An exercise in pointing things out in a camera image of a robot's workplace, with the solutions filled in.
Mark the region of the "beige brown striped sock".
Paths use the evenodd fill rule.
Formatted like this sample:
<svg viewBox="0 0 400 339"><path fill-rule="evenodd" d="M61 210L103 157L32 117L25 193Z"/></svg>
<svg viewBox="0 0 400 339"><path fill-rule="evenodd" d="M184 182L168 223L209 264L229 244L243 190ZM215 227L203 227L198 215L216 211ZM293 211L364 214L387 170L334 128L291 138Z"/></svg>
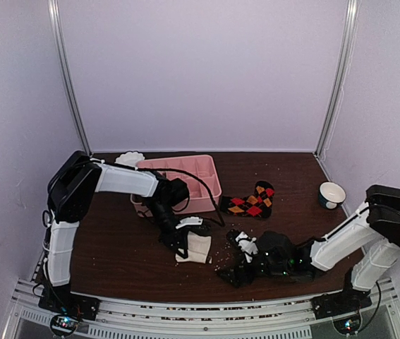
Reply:
<svg viewBox="0 0 400 339"><path fill-rule="evenodd" d="M188 249L187 258L182 258L178 254L175 255L177 263L194 262L209 263L209 252L212 244L211 236L200 236L196 233L189 232L187 236Z"/></svg>

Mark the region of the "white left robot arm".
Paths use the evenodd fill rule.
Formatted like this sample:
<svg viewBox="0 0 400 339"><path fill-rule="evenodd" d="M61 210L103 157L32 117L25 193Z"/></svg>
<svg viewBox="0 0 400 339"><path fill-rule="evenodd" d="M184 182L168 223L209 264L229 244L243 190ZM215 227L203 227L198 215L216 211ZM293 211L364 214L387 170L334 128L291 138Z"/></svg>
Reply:
<svg viewBox="0 0 400 339"><path fill-rule="evenodd" d="M77 228L98 192L133 194L143 198L156 226L159 240L175 253L177 261L205 263L212 244L207 223L200 217L178 218L173 207L189 198L181 179L167 179L150 169L110 165L82 151L75 151L50 180L43 222L47 229L44 276L54 286L47 300L61 314L75 308L75 297L61 286L71 281L71 256Z"/></svg>

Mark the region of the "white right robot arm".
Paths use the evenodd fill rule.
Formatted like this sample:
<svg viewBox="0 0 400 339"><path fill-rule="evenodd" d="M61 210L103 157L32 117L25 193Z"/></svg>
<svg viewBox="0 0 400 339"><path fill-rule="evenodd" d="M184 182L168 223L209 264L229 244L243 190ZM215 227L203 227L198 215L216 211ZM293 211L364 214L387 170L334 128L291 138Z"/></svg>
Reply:
<svg viewBox="0 0 400 339"><path fill-rule="evenodd" d="M346 288L336 295L336 306L348 312L400 257L400 189L370 186L365 201L345 221L328 234L298 245L273 231L249 237L231 230L227 239L240 252L236 263L219 269L217 275L234 287L249 285L259 277L313 281L372 243L365 257L350 269Z"/></svg>

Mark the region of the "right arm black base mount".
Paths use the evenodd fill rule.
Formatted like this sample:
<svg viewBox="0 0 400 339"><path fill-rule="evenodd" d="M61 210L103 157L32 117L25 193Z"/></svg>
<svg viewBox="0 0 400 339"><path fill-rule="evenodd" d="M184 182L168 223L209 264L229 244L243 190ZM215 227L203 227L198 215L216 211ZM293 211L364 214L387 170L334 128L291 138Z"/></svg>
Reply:
<svg viewBox="0 0 400 339"><path fill-rule="evenodd" d="M316 319L335 317L372 305L369 292L354 289L323 294L312 298L310 301Z"/></svg>

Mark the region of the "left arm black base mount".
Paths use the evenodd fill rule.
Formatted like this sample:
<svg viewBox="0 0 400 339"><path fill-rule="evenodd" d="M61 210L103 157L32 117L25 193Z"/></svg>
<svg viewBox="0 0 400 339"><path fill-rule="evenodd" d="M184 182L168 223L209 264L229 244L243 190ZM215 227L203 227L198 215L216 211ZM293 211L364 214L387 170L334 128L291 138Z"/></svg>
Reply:
<svg viewBox="0 0 400 339"><path fill-rule="evenodd" d="M94 321L99 310L100 300L95 297L77 295L71 292L71 284L54 287L45 282L39 308L76 319Z"/></svg>

